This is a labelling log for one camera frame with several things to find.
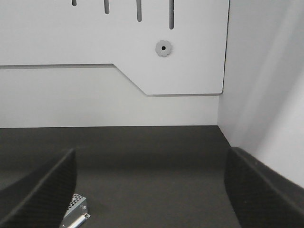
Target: black floor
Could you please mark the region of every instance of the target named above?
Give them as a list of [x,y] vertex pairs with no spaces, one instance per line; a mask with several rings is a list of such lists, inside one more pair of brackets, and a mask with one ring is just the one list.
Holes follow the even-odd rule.
[[239,228],[217,126],[0,129],[0,189],[75,148],[83,228]]

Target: white side wall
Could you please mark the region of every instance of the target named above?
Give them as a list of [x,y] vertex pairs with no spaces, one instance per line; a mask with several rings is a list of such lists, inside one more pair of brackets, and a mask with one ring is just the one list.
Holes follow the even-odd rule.
[[232,0],[218,124],[304,187],[304,1]]
[[218,96],[147,96],[117,68],[0,69],[0,127],[216,125]]

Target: perforated metal bracket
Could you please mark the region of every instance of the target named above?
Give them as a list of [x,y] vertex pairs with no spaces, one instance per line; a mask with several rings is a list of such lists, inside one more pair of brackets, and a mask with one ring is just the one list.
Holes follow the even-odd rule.
[[78,228],[89,217],[86,197],[74,194],[60,228]]

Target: vertical slot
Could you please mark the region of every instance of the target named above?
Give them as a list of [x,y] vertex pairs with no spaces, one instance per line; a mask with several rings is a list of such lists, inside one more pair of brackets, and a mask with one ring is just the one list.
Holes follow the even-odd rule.
[[137,21],[142,21],[142,0],[136,0],[136,7],[137,7]]
[[104,12],[106,13],[106,14],[109,14],[110,13],[110,5],[109,5],[109,0],[104,0]]
[[169,28],[174,29],[174,0],[169,0]]

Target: white metal panel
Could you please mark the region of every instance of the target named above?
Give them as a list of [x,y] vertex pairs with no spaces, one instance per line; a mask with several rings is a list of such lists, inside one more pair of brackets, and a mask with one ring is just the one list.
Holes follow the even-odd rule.
[[[229,0],[2,0],[0,65],[115,64],[146,94],[222,92]],[[159,57],[155,45],[173,51]]]
[[0,128],[216,125],[218,96],[147,96],[117,68],[0,69]]
[[304,187],[304,1],[233,0],[218,124]]

